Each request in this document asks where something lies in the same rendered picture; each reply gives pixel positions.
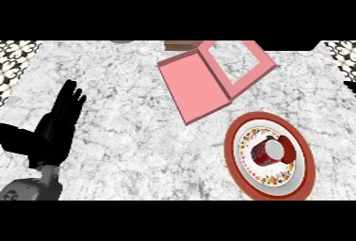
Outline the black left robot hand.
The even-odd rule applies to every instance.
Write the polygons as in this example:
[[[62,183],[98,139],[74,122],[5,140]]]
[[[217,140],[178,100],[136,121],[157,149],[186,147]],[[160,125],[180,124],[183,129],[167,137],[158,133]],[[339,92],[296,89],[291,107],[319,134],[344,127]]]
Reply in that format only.
[[[77,82],[67,80],[52,111],[42,117],[33,132],[0,123],[0,147],[6,152],[28,156],[31,169],[59,166],[67,159],[84,101]]]

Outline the red can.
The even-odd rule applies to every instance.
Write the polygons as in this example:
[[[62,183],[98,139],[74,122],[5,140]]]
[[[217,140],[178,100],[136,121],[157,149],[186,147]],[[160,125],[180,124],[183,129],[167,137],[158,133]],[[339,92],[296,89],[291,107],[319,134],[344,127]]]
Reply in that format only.
[[[250,155],[253,162],[266,167],[278,163],[284,157],[282,144],[275,139],[266,139],[251,148]]]

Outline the pink cardboard box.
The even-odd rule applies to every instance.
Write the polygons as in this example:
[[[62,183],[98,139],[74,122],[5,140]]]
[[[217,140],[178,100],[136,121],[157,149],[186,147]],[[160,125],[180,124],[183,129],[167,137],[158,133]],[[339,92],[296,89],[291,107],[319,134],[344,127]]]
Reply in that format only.
[[[259,63],[232,83],[209,52],[214,43],[214,40],[198,41],[192,50],[157,62],[186,125],[225,108],[277,68],[277,64],[257,42],[244,40],[243,43]]]

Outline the white floral rimmed plate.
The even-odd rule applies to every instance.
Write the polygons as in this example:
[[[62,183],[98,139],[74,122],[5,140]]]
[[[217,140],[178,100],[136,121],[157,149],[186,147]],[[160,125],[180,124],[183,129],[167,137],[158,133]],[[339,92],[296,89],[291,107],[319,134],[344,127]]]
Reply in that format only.
[[[268,136],[285,136],[291,140],[297,152],[291,164],[278,162],[262,167],[254,163],[251,149]],[[297,139],[281,124],[271,120],[250,120],[238,129],[234,138],[234,156],[238,170],[259,191],[274,196],[285,196],[297,190],[305,177],[305,156]]]

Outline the red bell pepper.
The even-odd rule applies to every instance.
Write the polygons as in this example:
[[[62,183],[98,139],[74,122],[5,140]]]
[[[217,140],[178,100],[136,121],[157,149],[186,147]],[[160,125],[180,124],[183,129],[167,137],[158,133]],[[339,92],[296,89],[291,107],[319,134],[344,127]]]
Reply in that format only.
[[[268,136],[266,152],[269,157],[284,164],[291,164],[297,159],[294,144],[285,136]]]

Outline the red oval placemat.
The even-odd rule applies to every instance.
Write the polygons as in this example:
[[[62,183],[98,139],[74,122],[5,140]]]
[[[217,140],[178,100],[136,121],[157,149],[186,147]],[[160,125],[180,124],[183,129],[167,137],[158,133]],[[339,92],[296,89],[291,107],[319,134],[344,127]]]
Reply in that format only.
[[[234,156],[234,138],[237,136],[238,131],[241,130],[245,123],[251,123],[254,120],[259,121],[272,121],[281,127],[287,129],[291,133],[293,137],[297,140],[299,147],[302,149],[305,160],[302,163],[305,164],[305,171],[303,171],[303,178],[302,183],[297,185],[297,190],[293,191],[290,194],[282,196],[275,196],[268,194],[266,192],[260,191],[248,182],[247,178],[243,175],[243,172],[235,163],[235,156]],[[229,174],[234,178],[234,181],[243,191],[254,200],[269,200],[269,201],[297,201],[305,200],[310,193],[315,186],[316,181],[316,165],[315,165],[315,158],[309,148],[309,144],[300,134],[294,125],[287,122],[282,118],[279,118],[275,114],[254,111],[244,114],[229,125],[226,131],[226,140],[225,140],[225,157],[226,157],[226,166],[229,170]]]

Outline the brown wooden block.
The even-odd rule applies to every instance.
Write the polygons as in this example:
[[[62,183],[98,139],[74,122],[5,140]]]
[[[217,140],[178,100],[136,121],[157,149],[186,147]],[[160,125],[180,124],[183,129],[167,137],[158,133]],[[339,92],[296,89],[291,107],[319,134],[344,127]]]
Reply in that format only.
[[[188,51],[201,45],[200,40],[166,40],[164,48],[167,51]]]

